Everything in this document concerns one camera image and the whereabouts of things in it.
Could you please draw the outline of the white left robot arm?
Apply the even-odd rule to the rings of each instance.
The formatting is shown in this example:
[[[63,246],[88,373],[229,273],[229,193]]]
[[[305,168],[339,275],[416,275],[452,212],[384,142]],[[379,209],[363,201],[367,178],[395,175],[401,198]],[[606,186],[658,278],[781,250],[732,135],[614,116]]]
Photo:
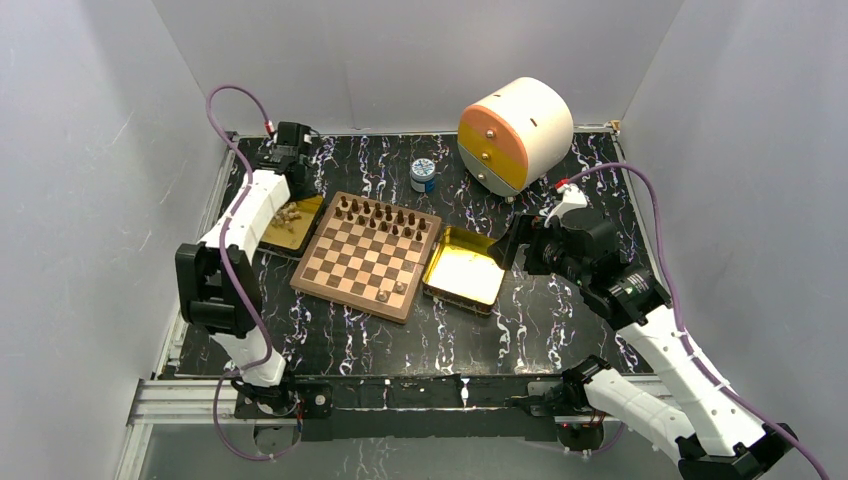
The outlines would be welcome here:
[[[286,361],[261,318],[251,260],[277,212],[293,199],[310,196],[313,146],[311,127],[279,123],[260,161],[243,163],[242,184],[214,226],[175,254],[183,319],[225,350],[245,384],[262,388],[260,403],[275,416],[294,411],[299,391],[283,379]]]

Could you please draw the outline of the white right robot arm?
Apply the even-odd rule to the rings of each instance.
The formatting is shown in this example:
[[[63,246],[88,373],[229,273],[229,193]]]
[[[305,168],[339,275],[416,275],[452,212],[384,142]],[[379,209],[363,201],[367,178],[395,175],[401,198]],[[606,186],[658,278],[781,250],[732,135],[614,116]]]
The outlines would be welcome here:
[[[677,404],[635,386],[595,355],[564,371],[550,399],[563,399],[577,414],[613,415],[665,453],[684,479],[757,479],[791,450],[794,436],[784,425],[770,426],[732,399],[727,382],[677,326],[668,292],[651,269],[626,260],[603,213],[583,207],[551,220],[519,215],[487,253],[509,270],[519,251],[526,273],[575,284]]]

